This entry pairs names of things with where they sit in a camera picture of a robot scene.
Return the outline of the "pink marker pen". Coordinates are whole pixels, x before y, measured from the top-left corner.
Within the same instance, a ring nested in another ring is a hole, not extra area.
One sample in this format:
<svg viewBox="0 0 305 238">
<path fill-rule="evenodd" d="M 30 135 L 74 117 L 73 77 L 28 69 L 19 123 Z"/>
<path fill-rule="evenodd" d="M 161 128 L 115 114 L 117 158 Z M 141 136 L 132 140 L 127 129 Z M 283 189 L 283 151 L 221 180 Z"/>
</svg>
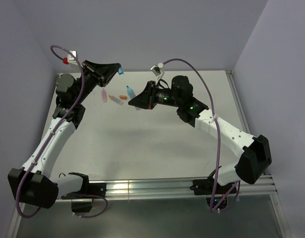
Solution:
<svg viewBox="0 0 305 238">
<path fill-rule="evenodd" d="M 102 88 L 102 90 L 101 90 L 101 96 L 102 96 L 102 102 L 106 103 L 107 102 L 107 93 L 104 88 Z"/>
</svg>

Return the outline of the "blue pen cap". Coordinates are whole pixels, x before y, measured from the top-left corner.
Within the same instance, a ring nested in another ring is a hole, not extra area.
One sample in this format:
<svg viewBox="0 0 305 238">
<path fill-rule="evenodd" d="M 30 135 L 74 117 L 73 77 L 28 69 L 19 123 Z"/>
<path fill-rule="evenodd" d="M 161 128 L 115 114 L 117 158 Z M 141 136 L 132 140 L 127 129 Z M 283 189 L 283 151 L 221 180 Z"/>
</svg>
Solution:
<svg viewBox="0 0 305 238">
<path fill-rule="evenodd" d="M 123 71 L 123 68 L 121 66 L 118 68 L 118 74 L 119 75 L 124 75 L 124 71 Z"/>
</svg>

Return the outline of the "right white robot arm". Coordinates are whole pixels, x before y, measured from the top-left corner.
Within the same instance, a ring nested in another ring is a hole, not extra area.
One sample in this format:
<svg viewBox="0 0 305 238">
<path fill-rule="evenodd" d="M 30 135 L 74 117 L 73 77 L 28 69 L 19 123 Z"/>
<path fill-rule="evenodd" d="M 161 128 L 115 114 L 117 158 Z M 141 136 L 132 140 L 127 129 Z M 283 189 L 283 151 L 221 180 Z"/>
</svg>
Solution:
<svg viewBox="0 0 305 238">
<path fill-rule="evenodd" d="M 213 193 L 219 193 L 225 185 L 239 180 L 255 184 L 272 163 L 268 139 L 246 133 L 213 114 L 207 105 L 194 97 L 187 76 L 175 76 L 170 88 L 148 81 L 144 90 L 128 104 L 144 110 L 152 110 L 158 104 L 176 107 L 183 122 L 213 136 L 238 157 L 238 162 L 220 167 L 212 175 L 208 187 Z"/>
</svg>

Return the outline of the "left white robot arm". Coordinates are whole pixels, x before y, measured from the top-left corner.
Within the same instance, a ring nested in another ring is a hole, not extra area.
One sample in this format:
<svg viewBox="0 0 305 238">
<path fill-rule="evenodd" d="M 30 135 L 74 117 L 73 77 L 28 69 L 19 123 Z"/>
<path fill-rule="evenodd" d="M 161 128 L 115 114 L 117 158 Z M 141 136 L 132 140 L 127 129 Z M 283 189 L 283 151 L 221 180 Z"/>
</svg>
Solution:
<svg viewBox="0 0 305 238">
<path fill-rule="evenodd" d="M 105 87 L 121 72 L 120 63 L 82 63 L 81 76 L 76 79 L 64 73 L 56 79 L 56 109 L 49 129 L 40 144 L 20 169 L 11 169 L 7 178 L 17 204 L 50 208 L 67 194 L 84 198 L 90 193 L 89 177 L 71 172 L 51 180 L 54 164 L 64 145 L 80 125 L 85 107 L 82 102 L 96 86 Z"/>
</svg>

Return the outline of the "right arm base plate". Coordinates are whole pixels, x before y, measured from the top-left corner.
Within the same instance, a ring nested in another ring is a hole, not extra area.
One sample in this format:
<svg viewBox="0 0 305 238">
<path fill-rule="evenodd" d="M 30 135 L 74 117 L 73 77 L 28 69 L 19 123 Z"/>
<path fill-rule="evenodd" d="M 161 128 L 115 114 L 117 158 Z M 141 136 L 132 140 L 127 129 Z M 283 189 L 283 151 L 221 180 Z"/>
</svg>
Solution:
<svg viewBox="0 0 305 238">
<path fill-rule="evenodd" d="M 213 201 L 213 207 L 215 207 L 219 203 L 221 198 L 230 190 L 233 184 L 234 182 L 228 183 L 227 185 L 224 186 L 217 184 L 215 197 Z M 194 195 L 205 195 L 207 205 L 210 206 L 213 186 L 214 186 L 213 178 L 194 179 L 192 181 L 192 186 L 190 187 L 190 190 L 194 192 Z"/>
</svg>

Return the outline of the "blue marker pen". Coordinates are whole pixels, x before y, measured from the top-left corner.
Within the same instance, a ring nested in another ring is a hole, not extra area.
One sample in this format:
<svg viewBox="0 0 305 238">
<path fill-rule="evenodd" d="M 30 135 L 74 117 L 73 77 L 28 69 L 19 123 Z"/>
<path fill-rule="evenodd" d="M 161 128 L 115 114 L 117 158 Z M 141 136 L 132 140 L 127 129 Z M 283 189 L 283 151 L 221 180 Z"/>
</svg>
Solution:
<svg viewBox="0 0 305 238">
<path fill-rule="evenodd" d="M 130 88 L 128 85 L 126 86 L 126 89 L 127 89 L 127 93 L 128 93 L 128 96 L 130 99 L 133 99 L 136 97 L 136 94 L 135 92 L 133 91 L 132 88 Z"/>
</svg>

